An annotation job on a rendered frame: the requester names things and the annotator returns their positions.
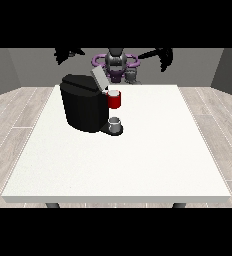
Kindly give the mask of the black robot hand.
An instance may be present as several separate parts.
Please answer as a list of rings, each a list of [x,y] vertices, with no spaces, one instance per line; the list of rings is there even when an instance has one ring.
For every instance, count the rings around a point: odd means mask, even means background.
[[[56,48],[54,56],[58,65],[62,64],[69,57],[74,57],[76,54],[84,55],[85,52],[81,48]]]
[[[152,51],[142,53],[138,56],[138,59],[147,59],[154,56],[158,56],[160,59],[160,68],[164,72],[173,62],[173,49],[172,48],[155,48]]]

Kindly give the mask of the small grey coffee pod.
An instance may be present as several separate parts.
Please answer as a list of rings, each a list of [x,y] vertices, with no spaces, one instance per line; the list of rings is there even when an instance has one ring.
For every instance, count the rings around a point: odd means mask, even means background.
[[[137,70],[135,68],[128,68],[125,72],[125,81],[129,84],[136,82]]]

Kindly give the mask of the pale grey machine lid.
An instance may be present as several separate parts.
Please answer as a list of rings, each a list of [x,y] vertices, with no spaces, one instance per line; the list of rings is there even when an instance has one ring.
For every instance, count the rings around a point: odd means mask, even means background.
[[[91,74],[93,78],[95,79],[99,89],[101,91],[104,91],[106,87],[109,85],[109,81],[102,69],[101,66],[97,66],[91,70]]]

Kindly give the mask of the black coffee machine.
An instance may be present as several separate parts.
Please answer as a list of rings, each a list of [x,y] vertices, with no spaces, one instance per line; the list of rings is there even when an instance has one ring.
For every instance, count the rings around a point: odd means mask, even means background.
[[[109,131],[109,89],[101,91],[92,76],[68,74],[62,78],[60,91],[70,126],[83,132],[101,131],[111,136],[123,133],[122,124],[119,132]]]

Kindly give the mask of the red pod holder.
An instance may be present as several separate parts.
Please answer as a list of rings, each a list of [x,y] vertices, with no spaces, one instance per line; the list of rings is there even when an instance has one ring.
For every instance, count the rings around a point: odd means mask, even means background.
[[[109,108],[117,109],[121,106],[121,92],[119,90],[109,90],[107,99]]]

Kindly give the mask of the small grey cup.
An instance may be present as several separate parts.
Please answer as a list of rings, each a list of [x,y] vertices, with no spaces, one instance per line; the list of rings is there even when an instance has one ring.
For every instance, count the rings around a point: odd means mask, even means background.
[[[112,133],[117,133],[121,129],[121,121],[118,117],[111,117],[108,120],[109,131]]]

